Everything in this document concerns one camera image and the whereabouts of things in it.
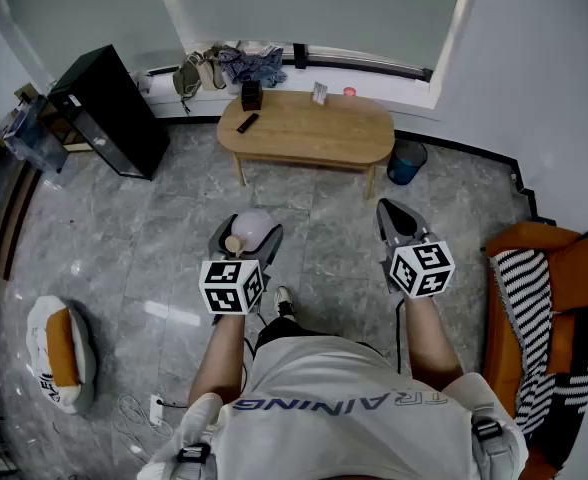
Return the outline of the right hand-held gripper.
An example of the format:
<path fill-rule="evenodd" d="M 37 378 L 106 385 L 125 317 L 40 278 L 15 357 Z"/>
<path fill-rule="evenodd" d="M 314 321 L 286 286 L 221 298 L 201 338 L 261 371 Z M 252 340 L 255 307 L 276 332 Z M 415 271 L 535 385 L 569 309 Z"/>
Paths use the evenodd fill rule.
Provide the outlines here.
<path fill-rule="evenodd" d="M 376 208 L 381 240 L 399 243 L 401 235 L 421 239 L 430 232 L 427 221 L 398 201 L 381 198 Z M 455 263 L 444 240 L 425 238 L 419 243 L 392 249 L 384 271 L 388 287 L 412 299 L 440 294 L 448 287 Z"/>

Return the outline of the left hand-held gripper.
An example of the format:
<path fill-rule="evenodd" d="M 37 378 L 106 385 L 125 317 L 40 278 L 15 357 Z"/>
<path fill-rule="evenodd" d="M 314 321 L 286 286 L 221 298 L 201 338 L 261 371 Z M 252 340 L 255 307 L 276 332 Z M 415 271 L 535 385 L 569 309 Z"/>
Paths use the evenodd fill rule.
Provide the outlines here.
<path fill-rule="evenodd" d="M 258 259 L 229 259 L 232 253 L 225 240 L 237 214 L 225 219 L 208 241 L 210 259 L 203 260 L 199 289 L 211 315 L 247 315 L 265 291 L 269 276 L 265 269 L 272 264 L 283 241 L 283 226 L 275 225 L 258 249 Z"/>

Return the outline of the person's left forearm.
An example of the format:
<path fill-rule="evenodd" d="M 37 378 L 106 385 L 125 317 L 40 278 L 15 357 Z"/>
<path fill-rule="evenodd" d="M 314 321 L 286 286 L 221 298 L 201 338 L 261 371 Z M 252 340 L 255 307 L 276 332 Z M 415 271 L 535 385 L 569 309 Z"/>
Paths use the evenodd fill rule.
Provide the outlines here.
<path fill-rule="evenodd" d="M 188 396 L 192 406 L 208 393 L 224 404 L 236 400 L 242 391 L 245 347 L 245 316 L 224 315 L 214 326 L 205 355 Z"/>

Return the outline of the person's right forearm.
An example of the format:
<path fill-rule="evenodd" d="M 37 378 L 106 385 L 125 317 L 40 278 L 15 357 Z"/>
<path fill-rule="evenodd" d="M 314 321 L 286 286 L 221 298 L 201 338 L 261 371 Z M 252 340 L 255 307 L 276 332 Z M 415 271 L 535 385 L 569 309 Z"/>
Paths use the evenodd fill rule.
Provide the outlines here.
<path fill-rule="evenodd" d="M 432 298 L 405 298 L 407 346 L 412 376 L 442 391 L 463 375 Z"/>

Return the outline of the wooden oval coffee table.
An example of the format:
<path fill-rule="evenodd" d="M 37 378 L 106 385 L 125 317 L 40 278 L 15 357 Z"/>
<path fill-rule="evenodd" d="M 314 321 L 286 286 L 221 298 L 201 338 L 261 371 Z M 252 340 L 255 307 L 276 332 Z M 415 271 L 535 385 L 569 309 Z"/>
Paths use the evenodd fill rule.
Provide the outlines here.
<path fill-rule="evenodd" d="M 365 197 L 373 196 L 375 166 L 394 145 L 393 120 L 373 100 L 330 94 L 320 105 L 303 91 L 267 90 L 258 118 L 240 133 L 251 113 L 239 97 L 218 122 L 219 143 L 232 154 L 240 180 L 243 160 L 264 160 L 360 170 L 366 173 Z"/>

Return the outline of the blue mesh trash bin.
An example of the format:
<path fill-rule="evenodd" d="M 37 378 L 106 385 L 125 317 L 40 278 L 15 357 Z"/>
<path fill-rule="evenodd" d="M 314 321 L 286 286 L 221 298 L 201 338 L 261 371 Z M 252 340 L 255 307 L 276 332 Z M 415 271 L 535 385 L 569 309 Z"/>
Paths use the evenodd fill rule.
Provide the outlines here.
<path fill-rule="evenodd" d="M 396 139 L 387 166 L 387 176 L 397 185 L 408 185 L 427 159 L 428 153 L 422 143 Z"/>

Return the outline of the person's left white shoe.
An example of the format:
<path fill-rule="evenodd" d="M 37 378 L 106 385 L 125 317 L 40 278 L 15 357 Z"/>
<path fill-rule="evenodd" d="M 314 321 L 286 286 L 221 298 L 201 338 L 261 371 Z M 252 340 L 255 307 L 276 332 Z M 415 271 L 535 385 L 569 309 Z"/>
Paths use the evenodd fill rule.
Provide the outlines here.
<path fill-rule="evenodd" d="M 280 317 L 295 321 L 296 315 L 293 305 L 293 297 L 285 286 L 279 286 L 275 292 L 275 309 Z"/>

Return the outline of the person's black shorts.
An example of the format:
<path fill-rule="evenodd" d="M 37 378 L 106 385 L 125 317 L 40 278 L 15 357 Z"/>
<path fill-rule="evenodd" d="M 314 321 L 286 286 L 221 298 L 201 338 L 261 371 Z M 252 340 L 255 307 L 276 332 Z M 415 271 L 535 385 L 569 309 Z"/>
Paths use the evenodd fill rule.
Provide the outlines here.
<path fill-rule="evenodd" d="M 256 351 L 278 357 L 308 357 L 327 354 L 380 356 L 377 350 L 365 343 L 311 331 L 286 317 L 276 318 L 260 332 Z"/>

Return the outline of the black white striped blanket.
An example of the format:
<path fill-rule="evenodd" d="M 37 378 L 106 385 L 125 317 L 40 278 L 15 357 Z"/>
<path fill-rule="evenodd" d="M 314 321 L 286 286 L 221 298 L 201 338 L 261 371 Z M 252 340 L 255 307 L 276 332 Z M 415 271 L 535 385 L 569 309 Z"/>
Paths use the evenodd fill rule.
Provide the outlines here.
<path fill-rule="evenodd" d="M 568 374 L 549 373 L 552 358 L 552 310 L 549 264 L 537 250 L 508 250 L 490 259 L 500 300 L 521 354 L 515 395 L 515 422 L 529 436 L 543 426 L 558 402 L 571 416 L 588 405 L 588 334 L 578 345 Z"/>

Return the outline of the dark wooden box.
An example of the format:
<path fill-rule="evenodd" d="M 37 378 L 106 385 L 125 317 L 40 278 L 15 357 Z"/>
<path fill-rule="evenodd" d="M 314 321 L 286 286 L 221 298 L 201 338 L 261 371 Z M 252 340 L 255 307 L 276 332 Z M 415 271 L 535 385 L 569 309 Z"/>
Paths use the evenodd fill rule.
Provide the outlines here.
<path fill-rule="evenodd" d="M 248 80 L 242 83 L 241 106 L 245 112 L 262 108 L 263 88 L 260 81 Z"/>

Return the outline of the orange sofa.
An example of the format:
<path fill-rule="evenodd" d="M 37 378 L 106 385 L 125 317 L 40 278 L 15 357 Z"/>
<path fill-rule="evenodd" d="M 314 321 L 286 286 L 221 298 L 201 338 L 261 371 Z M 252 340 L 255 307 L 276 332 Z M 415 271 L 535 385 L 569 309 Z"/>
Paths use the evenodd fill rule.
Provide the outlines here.
<path fill-rule="evenodd" d="M 485 247 L 489 262 L 489 288 L 483 376 L 513 420 L 521 375 L 521 354 L 500 300 L 490 259 L 508 250 L 532 249 L 542 251 L 548 261 L 550 253 L 587 237 L 588 232 L 579 234 L 547 224 L 520 222 L 491 239 Z M 547 371 L 568 374 L 570 365 L 577 362 L 578 345 L 587 342 L 588 306 L 556 313 L 552 318 L 552 358 Z M 529 436 L 523 433 L 529 457 L 521 480 L 553 480 L 562 471 L 577 440 L 585 413 L 571 416 L 556 402 L 542 427 Z"/>

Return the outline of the olive green bag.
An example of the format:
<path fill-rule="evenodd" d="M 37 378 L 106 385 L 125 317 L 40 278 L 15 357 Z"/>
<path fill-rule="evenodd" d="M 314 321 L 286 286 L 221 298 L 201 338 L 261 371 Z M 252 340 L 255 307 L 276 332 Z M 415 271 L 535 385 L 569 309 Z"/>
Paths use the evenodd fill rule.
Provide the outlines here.
<path fill-rule="evenodd" d="M 202 60 L 203 57 L 199 52 L 194 51 L 188 54 L 172 76 L 175 91 L 186 115 L 190 114 L 187 101 L 194 97 L 201 87 L 198 66 Z"/>

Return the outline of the blue denim garment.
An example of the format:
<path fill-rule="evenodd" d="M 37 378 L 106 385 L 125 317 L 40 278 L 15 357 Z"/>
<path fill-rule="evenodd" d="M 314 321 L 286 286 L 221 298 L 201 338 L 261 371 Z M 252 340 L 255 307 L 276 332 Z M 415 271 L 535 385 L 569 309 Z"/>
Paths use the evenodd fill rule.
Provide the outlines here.
<path fill-rule="evenodd" d="M 269 46 L 260 53 L 248 56 L 250 80 L 260 82 L 263 87 L 275 88 L 287 80 L 283 70 L 283 48 Z"/>

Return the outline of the black glass cabinet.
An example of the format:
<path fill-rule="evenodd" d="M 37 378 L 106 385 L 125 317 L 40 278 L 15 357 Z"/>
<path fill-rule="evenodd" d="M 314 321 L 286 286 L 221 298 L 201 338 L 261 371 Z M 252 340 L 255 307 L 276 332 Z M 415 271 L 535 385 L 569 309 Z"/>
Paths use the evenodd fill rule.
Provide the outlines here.
<path fill-rule="evenodd" d="M 81 55 L 47 98 L 118 175 L 154 177 L 169 137 L 113 46 Z"/>

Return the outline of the orange cushion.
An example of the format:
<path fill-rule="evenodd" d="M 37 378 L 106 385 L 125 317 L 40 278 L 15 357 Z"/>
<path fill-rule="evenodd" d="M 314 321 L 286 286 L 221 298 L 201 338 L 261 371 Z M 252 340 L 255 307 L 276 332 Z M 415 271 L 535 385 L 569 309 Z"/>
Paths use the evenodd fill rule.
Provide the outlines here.
<path fill-rule="evenodd" d="M 588 306 L 588 237 L 548 256 L 555 312 Z"/>

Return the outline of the person's white t-shirt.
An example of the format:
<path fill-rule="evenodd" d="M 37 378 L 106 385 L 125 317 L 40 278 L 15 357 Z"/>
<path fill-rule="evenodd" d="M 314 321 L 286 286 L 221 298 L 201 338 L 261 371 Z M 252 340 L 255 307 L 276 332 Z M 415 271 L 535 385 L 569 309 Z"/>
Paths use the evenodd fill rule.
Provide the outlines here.
<path fill-rule="evenodd" d="M 474 417 L 501 437 L 479 442 Z M 207 443 L 205 464 L 179 463 Z M 518 480 L 523 434 L 476 373 L 442 391 L 398 374 L 380 355 L 278 357 L 257 352 L 245 394 L 208 393 L 137 480 Z"/>

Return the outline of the white window blind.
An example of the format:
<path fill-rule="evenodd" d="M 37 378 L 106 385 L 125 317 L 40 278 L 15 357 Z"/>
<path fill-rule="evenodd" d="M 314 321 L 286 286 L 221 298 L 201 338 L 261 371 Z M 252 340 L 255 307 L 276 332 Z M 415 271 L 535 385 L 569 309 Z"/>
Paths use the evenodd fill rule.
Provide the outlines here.
<path fill-rule="evenodd" d="M 457 0 L 177 0 L 188 38 L 302 43 L 433 70 Z"/>

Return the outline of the clear plastic storage box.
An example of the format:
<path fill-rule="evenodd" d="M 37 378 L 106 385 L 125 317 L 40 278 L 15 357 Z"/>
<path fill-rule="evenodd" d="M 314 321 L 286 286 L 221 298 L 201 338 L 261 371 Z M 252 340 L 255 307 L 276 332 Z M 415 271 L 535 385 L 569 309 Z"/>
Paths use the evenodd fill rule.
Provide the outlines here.
<path fill-rule="evenodd" d="M 44 172 L 60 173 L 68 151 L 39 118 L 46 103 L 47 100 L 39 96 L 31 103 L 22 104 L 3 140 L 18 160 L 28 161 Z"/>

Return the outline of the black window rail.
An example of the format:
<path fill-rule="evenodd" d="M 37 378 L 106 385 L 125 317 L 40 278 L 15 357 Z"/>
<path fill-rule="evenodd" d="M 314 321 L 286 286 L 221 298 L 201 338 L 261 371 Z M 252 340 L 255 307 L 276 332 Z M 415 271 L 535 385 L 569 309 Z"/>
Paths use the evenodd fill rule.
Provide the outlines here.
<path fill-rule="evenodd" d="M 284 47 L 282 63 L 304 70 L 308 67 L 335 68 L 363 71 L 389 76 L 401 77 L 429 83 L 434 71 L 403 65 L 390 59 L 368 57 L 359 52 L 320 47 L 303 43 L 293 43 Z"/>

